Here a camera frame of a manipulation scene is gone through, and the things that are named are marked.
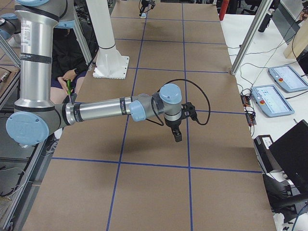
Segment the person's hand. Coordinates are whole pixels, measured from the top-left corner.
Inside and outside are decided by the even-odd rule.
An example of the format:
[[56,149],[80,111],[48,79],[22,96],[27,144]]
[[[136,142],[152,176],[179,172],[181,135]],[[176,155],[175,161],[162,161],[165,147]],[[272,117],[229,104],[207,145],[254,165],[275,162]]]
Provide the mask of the person's hand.
[[68,70],[62,77],[58,77],[57,80],[60,83],[63,83],[65,81],[73,81],[76,78],[77,74],[75,72],[75,69]]

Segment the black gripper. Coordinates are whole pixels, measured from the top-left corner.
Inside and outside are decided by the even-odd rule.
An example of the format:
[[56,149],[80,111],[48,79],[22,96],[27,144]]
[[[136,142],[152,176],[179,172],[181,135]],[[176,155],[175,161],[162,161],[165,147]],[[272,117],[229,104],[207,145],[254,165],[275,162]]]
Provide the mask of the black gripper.
[[168,127],[171,128],[175,142],[182,141],[182,133],[180,131],[181,120],[171,121],[165,118],[165,123]]
[[141,7],[140,7],[140,15],[142,13],[144,13],[145,9],[148,7],[149,5],[149,2],[148,1],[142,1],[141,2]]

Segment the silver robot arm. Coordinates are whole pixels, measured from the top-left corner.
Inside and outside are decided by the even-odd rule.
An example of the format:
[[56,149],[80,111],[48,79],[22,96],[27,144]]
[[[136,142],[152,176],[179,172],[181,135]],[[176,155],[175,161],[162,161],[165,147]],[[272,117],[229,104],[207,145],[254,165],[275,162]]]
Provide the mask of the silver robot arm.
[[165,84],[151,96],[122,97],[95,103],[61,103],[51,101],[51,64],[53,30],[75,24],[71,0],[17,0],[15,13],[21,21],[20,98],[14,113],[6,121],[8,135],[17,143],[35,145],[56,130],[86,120],[131,115],[143,121],[163,114],[165,123],[177,142],[182,119],[182,94],[172,83]]
[[156,3],[154,0],[141,0],[139,3],[139,16],[142,16],[143,13],[146,13],[150,10],[152,10],[156,6]]

